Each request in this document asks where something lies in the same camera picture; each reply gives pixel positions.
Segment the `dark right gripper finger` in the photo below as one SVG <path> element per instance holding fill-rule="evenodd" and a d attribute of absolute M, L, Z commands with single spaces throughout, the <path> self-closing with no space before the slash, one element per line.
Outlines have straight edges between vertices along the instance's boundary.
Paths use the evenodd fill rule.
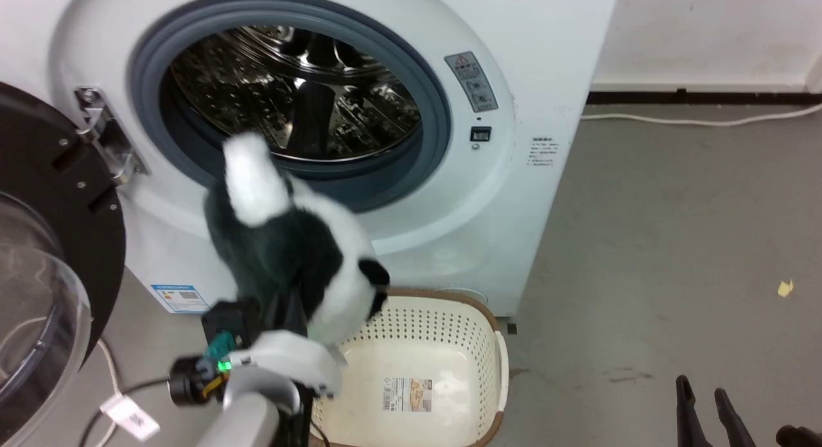
<path fill-rule="evenodd" d="M 676 438 L 678 447 L 699 447 L 699 423 L 695 411 L 695 394 L 690 380 L 676 377 Z"/>
<path fill-rule="evenodd" d="M 719 420 L 727 432 L 729 447 L 756 447 L 751 433 L 738 415 L 727 391 L 723 388 L 716 388 L 714 400 Z"/>

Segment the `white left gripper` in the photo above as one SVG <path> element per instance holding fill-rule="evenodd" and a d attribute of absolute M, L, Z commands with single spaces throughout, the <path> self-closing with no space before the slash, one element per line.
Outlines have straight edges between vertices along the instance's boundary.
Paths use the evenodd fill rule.
<path fill-rule="evenodd" d="M 306 315 L 299 289 L 284 298 L 273 295 L 262 306 L 259 330 L 263 332 L 247 349 L 226 355 L 230 365 L 229 391 L 276 394 L 301 386 L 320 397 L 337 397 L 342 391 L 347 360 L 338 345 L 306 338 Z"/>

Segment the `black and white panda plush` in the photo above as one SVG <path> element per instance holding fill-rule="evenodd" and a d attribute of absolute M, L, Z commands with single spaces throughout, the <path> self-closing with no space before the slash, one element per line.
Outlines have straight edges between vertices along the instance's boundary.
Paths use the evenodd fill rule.
<path fill-rule="evenodd" d="M 337 345 L 355 336 L 381 312 L 391 283 L 357 216 L 276 166 L 257 133 L 231 136 L 222 150 L 204 216 L 238 298 L 264 306 L 297 288 L 308 338 Z"/>

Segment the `cream perforated laundry basket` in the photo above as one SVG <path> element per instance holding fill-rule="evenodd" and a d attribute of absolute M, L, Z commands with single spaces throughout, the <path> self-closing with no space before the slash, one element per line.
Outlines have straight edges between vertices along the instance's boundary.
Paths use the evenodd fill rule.
<path fill-rule="evenodd" d="M 509 356 L 481 301 L 397 289 L 339 348 L 342 391 L 314 404 L 312 447 L 488 447 L 502 425 Z M 382 411 L 383 380 L 393 377 L 433 380 L 432 411 Z"/>

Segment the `printed basket label sticker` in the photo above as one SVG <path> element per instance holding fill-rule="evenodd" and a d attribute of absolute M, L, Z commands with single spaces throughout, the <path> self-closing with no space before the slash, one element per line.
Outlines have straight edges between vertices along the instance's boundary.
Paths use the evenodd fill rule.
<path fill-rule="evenodd" d="M 383 380 L 382 411 L 432 411 L 433 380 L 426 378 L 393 377 Z"/>

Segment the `white front-load washing machine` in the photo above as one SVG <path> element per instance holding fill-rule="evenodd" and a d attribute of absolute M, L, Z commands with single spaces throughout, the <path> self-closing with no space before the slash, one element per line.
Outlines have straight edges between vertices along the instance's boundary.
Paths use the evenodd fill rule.
<path fill-rule="evenodd" d="M 196 0 L 0 0 L 0 82 L 70 119 L 74 88 L 103 90 L 149 175 L 116 186 L 125 270 L 152 285 L 191 285 L 211 306 L 234 281 L 208 239 L 207 186 L 167 160 L 136 114 L 136 46 L 165 15 Z M 431 177 L 398 202 L 356 213 L 392 286 L 484 299 L 517 312 L 617 0 L 328 0 L 362 13 L 423 56 L 447 95 L 450 141 Z M 498 109 L 475 113 L 444 57 L 472 51 Z M 472 127 L 491 140 L 472 143 Z M 527 165 L 532 137 L 563 148 L 553 167 Z"/>

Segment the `blue energy label sticker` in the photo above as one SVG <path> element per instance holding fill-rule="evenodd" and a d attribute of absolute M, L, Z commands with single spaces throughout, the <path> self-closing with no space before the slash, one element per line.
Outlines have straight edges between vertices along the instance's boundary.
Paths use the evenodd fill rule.
<path fill-rule="evenodd" d="M 159 300 L 171 313 L 207 313 L 209 305 L 191 285 L 152 285 Z"/>

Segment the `steel washer drum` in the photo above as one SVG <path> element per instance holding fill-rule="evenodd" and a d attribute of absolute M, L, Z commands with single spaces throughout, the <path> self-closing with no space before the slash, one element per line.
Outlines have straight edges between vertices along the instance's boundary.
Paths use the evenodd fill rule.
<path fill-rule="evenodd" d="M 182 102 L 221 137 L 261 134 L 290 161 L 357 161 L 405 145 L 422 116 L 385 64 L 348 43 L 293 26 L 239 26 L 177 55 Z"/>

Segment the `grey rubber door gasket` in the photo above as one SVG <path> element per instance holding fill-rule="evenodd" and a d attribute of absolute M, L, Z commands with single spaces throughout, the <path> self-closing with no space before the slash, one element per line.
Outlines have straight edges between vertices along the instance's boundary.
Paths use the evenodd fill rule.
<path fill-rule="evenodd" d="M 223 174 L 221 137 L 188 110 L 168 72 L 173 59 L 200 39 L 239 26 L 293 26 L 329 35 L 372 55 L 405 84 L 423 129 L 405 145 L 357 161 L 290 161 L 281 169 L 353 212 L 393 204 L 437 171 L 450 141 L 446 93 L 423 56 L 399 35 L 362 13 L 328 0 L 196 0 L 162 17 L 136 46 L 131 95 L 153 145 L 180 172 L 203 186 Z"/>

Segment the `chrome washer door hinge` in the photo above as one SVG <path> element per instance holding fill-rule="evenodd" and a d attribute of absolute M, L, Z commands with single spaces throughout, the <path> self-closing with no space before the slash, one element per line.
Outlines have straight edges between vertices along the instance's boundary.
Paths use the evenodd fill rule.
<path fill-rule="evenodd" d="M 103 90 L 95 86 L 74 88 L 74 100 L 84 119 L 76 129 L 84 143 L 92 145 L 116 186 L 125 186 L 133 175 L 149 175 L 141 155 L 121 128 Z"/>

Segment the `black round glass washer door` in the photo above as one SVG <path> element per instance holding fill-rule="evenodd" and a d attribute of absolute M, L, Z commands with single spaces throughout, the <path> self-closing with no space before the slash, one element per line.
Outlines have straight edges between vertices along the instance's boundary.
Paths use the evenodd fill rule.
<path fill-rule="evenodd" d="M 0 82 L 0 447 L 20 447 L 76 379 L 114 309 L 125 245 L 100 152 Z"/>

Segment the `small printed text sticker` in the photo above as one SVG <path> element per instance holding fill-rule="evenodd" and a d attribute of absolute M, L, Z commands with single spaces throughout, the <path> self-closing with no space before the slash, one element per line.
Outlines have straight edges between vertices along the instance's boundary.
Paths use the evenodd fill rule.
<path fill-rule="evenodd" d="M 553 137 L 532 137 L 527 154 L 527 165 L 553 167 L 561 158 L 563 145 Z"/>

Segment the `grey warning sticker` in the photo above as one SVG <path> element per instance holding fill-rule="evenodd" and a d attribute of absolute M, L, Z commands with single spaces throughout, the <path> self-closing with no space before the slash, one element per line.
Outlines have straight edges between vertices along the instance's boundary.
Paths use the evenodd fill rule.
<path fill-rule="evenodd" d="M 460 82 L 473 112 L 489 112 L 498 109 L 495 93 L 472 51 L 444 57 L 447 66 Z"/>

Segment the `black wall baseboard strip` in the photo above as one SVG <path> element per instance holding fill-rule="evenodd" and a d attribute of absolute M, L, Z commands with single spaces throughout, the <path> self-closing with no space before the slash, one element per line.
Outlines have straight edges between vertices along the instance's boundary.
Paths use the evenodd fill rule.
<path fill-rule="evenodd" d="M 662 91 L 605 91 L 588 93 L 587 105 L 787 105 L 822 104 L 822 93 L 809 92 L 699 92 L 686 88 Z"/>

